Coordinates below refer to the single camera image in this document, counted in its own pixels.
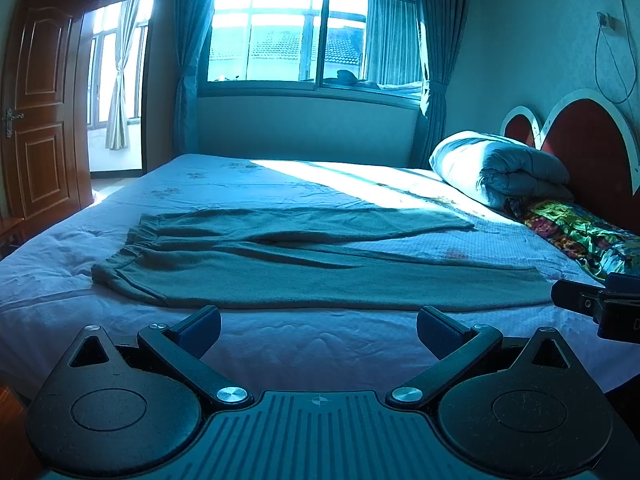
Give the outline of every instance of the headboard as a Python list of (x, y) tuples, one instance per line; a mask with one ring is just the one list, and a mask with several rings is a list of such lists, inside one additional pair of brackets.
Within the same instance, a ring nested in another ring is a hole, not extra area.
[(536, 147), (559, 158), (579, 205), (640, 234), (640, 156), (620, 111), (596, 91), (564, 97), (551, 111)]
[(525, 106), (516, 106), (507, 114), (500, 128), (503, 137), (519, 140), (532, 148), (540, 136), (540, 123), (536, 115)]

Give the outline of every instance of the mattress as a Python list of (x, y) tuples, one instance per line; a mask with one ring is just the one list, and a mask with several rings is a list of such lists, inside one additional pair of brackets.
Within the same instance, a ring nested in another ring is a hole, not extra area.
[[(430, 171), (185, 155), (53, 226), (0, 262), (0, 380), (33, 397), (85, 325), (101, 325), (116, 339), (154, 322), (175, 324), (192, 313), (137, 303), (92, 283), (92, 264), (124, 244), (142, 213), (371, 203), (444, 204), (467, 215), (475, 229), (350, 246), (443, 261), (533, 264), (549, 281), (594, 284), (532, 231), (468, 199)], [(335, 308), (221, 314), (222, 335), (202, 360), (254, 394), (374, 390), (384, 395), (436, 362), (417, 338), (415, 312)], [(553, 326), (604, 391), (640, 373), (640, 346), (599, 339), (589, 317), (552, 304), (451, 317), (467, 326), (493, 325), (507, 336), (531, 336), (539, 326)]]

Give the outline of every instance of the power cord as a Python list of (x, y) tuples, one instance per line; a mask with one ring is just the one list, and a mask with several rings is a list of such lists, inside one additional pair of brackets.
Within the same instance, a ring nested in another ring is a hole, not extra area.
[(626, 15), (626, 3), (625, 3), (625, 0), (620, 0), (620, 3), (622, 4), (622, 13), (623, 13), (625, 29), (626, 29), (626, 40), (627, 40), (627, 44), (628, 44), (628, 47), (629, 47), (629, 53), (631, 54), (631, 59), (632, 59), (633, 64), (634, 64), (634, 82), (631, 85), (631, 90), (629, 90), (629, 91), (626, 90), (625, 79), (622, 77), (622, 73), (620, 72), (620, 67), (618, 66), (618, 62), (616, 61), (616, 57), (613, 54), (613, 49), (611, 48), (611, 45), (610, 45), (609, 40), (607, 39), (606, 35), (604, 35), (604, 39), (605, 39), (605, 42), (607, 43), (607, 46), (609, 47), (609, 53), (611, 54), (611, 58), (613, 59), (613, 64), (616, 67), (616, 71), (618, 72), (618, 76), (620, 78), (620, 81), (622, 81), (622, 86), (624, 87), (625, 92), (626, 92), (626, 97), (624, 99), (622, 99), (622, 101), (615, 101), (615, 100), (607, 97), (607, 95), (602, 90), (602, 87), (600, 86), (600, 82), (598, 81), (598, 46), (600, 45), (600, 37), (603, 35), (602, 24), (601, 23), (598, 23), (598, 38), (596, 40), (595, 60), (594, 60), (595, 78), (596, 78), (596, 85), (598, 86), (598, 90), (600, 90), (600, 93), (602, 95), (604, 95), (604, 97), (608, 101), (610, 101), (612, 104), (615, 104), (615, 105), (621, 105), (621, 104), (627, 102), (629, 100), (629, 98), (631, 97), (631, 94), (634, 92), (634, 89), (636, 88), (636, 84), (638, 83), (638, 64), (636, 62), (636, 56), (634, 55), (634, 50), (633, 50), (633, 47), (631, 45), (631, 31), (629, 30), (629, 27), (628, 27), (628, 19), (627, 19), (627, 15)]

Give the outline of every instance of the window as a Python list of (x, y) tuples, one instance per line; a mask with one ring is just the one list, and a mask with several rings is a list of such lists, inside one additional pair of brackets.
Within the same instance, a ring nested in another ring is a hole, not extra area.
[(201, 89), (339, 88), (420, 98), (415, 0), (213, 4)]
[[(148, 21), (153, 4), (154, 0), (140, 0), (133, 44), (124, 68), (125, 102), (130, 123), (140, 121), (142, 70)], [(122, 2), (118, 2), (95, 11), (87, 88), (87, 125), (90, 130), (105, 128), (109, 120), (111, 96), (116, 79), (115, 29), (118, 27), (121, 6)]]

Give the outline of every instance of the curtain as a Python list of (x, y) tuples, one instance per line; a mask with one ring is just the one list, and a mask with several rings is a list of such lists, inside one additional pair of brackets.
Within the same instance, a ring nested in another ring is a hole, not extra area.
[(129, 147), (129, 125), (127, 124), (127, 105), (124, 91), (124, 67), (129, 60), (133, 33), (136, 30), (136, 17), (140, 0), (126, 0), (120, 7), (118, 28), (116, 29), (116, 82), (111, 95), (111, 107), (107, 122), (107, 138), (104, 147), (109, 150), (121, 150)]
[(369, 0), (364, 77), (379, 84), (420, 81), (414, 4), (401, 0)]
[(212, 18), (213, 0), (175, 0), (175, 50), (178, 60), (174, 110), (175, 156), (198, 152), (198, 58)]
[(412, 168), (428, 168), (429, 157), (445, 137), (445, 94), (458, 58), (469, 0), (416, 0), (424, 84), (409, 158)]

